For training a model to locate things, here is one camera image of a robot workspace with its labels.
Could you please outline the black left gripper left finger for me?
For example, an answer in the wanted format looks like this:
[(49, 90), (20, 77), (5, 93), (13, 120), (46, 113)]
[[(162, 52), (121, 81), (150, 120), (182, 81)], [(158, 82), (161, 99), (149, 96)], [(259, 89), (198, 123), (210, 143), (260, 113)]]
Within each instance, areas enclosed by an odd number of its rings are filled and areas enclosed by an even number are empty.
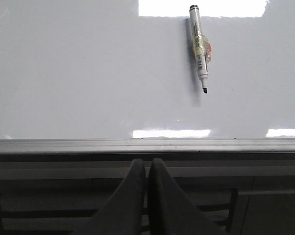
[(146, 170), (141, 159), (130, 169), (108, 202), (73, 235), (139, 235), (145, 197)]

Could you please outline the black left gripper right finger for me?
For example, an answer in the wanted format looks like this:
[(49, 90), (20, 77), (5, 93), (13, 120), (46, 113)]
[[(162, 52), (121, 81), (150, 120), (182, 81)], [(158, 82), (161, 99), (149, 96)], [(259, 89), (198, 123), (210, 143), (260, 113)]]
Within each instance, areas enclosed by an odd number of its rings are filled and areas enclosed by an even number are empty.
[(192, 204), (162, 159), (149, 170), (149, 226), (152, 235), (224, 235)]

